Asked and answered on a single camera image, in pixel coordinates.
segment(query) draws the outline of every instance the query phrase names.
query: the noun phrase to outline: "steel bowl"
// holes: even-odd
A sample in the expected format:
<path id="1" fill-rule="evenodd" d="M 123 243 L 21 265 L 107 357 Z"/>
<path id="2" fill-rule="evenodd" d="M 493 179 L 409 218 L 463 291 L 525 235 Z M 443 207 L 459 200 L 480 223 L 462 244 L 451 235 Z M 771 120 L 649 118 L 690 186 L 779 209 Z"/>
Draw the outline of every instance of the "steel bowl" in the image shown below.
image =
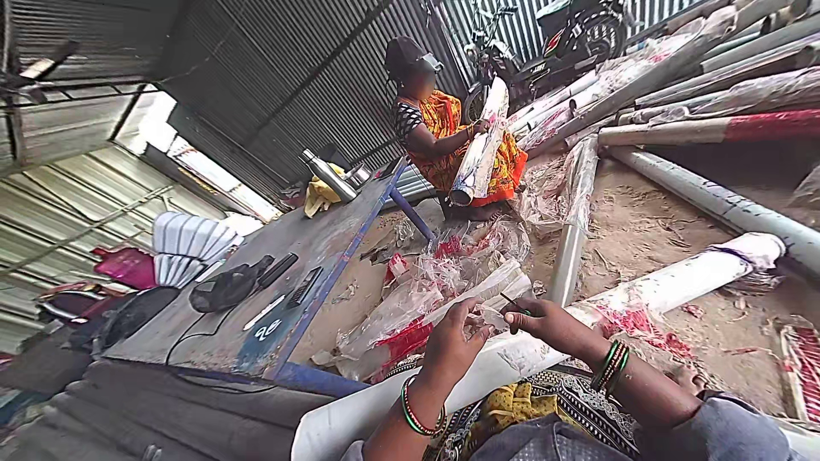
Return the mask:
<path id="1" fill-rule="evenodd" d="M 342 176 L 354 189 L 361 189 L 369 180 L 371 171 L 365 168 L 364 164 L 355 167 Z"/>

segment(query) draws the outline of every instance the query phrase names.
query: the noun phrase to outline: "bangle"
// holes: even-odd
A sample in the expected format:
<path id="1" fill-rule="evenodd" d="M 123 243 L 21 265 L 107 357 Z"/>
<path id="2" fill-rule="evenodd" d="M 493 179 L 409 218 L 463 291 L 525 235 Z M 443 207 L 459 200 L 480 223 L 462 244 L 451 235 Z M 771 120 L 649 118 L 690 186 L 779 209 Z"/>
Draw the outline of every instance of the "bangle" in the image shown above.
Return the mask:
<path id="1" fill-rule="evenodd" d="M 614 388 L 618 378 L 629 359 L 629 348 L 621 341 L 613 341 L 604 365 L 595 373 L 590 386 L 594 390 L 604 390 L 607 394 Z"/>
<path id="2" fill-rule="evenodd" d="M 623 356 L 623 359 L 618 364 L 617 371 L 613 375 L 613 377 L 609 380 L 606 386 L 606 394 L 610 395 L 615 390 L 615 386 L 621 380 L 621 374 L 623 373 L 623 369 L 626 368 L 626 361 L 629 360 L 629 347 L 626 347 L 626 353 Z"/>
<path id="3" fill-rule="evenodd" d="M 435 437 L 437 436 L 442 430 L 444 430 L 444 418 L 446 413 L 444 412 L 444 406 L 441 407 L 441 411 L 439 412 L 439 419 L 435 422 L 435 428 L 428 429 L 424 427 L 424 425 L 419 422 L 416 415 L 410 409 L 410 400 L 408 399 L 408 387 L 410 384 L 416 380 L 417 375 L 413 375 L 409 377 L 404 384 L 402 385 L 402 410 L 404 411 L 404 419 L 407 420 L 408 425 L 411 429 L 413 429 L 416 433 L 421 434 L 426 437 Z"/>

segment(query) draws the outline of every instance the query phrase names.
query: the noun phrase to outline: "motorcycle wheel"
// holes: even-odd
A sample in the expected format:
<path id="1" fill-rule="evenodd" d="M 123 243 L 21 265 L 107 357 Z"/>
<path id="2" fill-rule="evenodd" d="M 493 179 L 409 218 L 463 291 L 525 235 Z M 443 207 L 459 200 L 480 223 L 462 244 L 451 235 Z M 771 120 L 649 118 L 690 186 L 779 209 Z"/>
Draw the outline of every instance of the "motorcycle wheel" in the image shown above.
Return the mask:
<path id="1" fill-rule="evenodd" d="M 481 118 L 481 112 L 484 110 L 484 101 L 487 87 L 478 85 L 472 90 L 464 100 L 462 105 L 462 123 L 470 125 L 472 122 Z"/>
<path id="2" fill-rule="evenodd" d="M 593 54 L 606 51 L 607 59 L 620 57 L 626 50 L 626 25 L 617 16 L 600 12 L 584 20 L 584 34 Z"/>

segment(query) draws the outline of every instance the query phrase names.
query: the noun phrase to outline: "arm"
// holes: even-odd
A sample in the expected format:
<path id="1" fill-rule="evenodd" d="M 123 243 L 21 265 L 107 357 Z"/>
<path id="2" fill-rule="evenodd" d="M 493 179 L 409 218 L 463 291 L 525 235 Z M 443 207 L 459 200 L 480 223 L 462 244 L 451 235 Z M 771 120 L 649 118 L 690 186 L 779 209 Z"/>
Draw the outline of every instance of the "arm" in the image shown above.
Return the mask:
<path id="1" fill-rule="evenodd" d="M 476 134 L 486 133 L 489 128 L 490 124 L 486 121 L 478 121 L 464 130 L 457 131 L 455 135 L 436 139 L 427 129 L 427 125 L 420 123 L 410 131 L 406 140 L 411 151 L 420 153 L 427 160 L 435 160 L 455 152 L 472 141 Z"/>
<path id="2" fill-rule="evenodd" d="M 427 341 L 424 366 L 408 388 L 410 409 L 424 427 L 435 427 L 444 401 L 476 359 L 490 337 L 490 327 L 482 327 L 469 340 L 463 328 L 467 313 L 478 304 L 470 298 L 455 304 L 433 329 Z M 429 437 L 416 433 L 405 420 L 400 401 L 396 401 L 373 435 L 362 448 L 366 461 L 418 461 Z"/>
<path id="3" fill-rule="evenodd" d="M 556 350 L 582 360 L 597 372 L 612 345 L 598 333 L 577 321 L 556 303 L 518 299 L 532 317 L 514 306 L 502 311 L 512 332 L 524 330 Z M 643 427 L 671 429 L 692 418 L 703 403 L 674 381 L 630 354 L 613 395 Z"/>

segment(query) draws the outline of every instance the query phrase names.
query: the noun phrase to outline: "hand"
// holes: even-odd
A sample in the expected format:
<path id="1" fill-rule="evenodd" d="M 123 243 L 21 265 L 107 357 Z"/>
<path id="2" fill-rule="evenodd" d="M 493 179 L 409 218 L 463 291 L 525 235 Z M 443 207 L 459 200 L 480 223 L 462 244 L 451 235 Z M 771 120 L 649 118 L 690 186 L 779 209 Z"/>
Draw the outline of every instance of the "hand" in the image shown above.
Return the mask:
<path id="1" fill-rule="evenodd" d="M 606 355 L 609 350 L 609 341 L 576 320 L 558 304 L 527 298 L 516 299 L 516 303 L 521 309 L 530 311 L 531 316 L 522 313 L 521 309 L 513 304 L 501 309 L 504 321 L 509 323 L 513 334 L 518 333 L 519 329 L 524 330 L 558 352 L 569 354 L 584 362 L 597 361 L 599 355 Z"/>
<path id="2" fill-rule="evenodd" d="M 486 120 L 476 120 L 472 123 L 473 131 L 478 133 L 486 133 L 490 130 L 490 123 Z"/>
<path id="3" fill-rule="evenodd" d="M 470 298 L 456 303 L 435 326 L 427 340 L 419 381 L 433 382 L 436 386 L 452 390 L 464 377 L 493 328 L 485 325 L 469 340 L 464 337 L 467 313 L 480 301 L 478 298 Z"/>

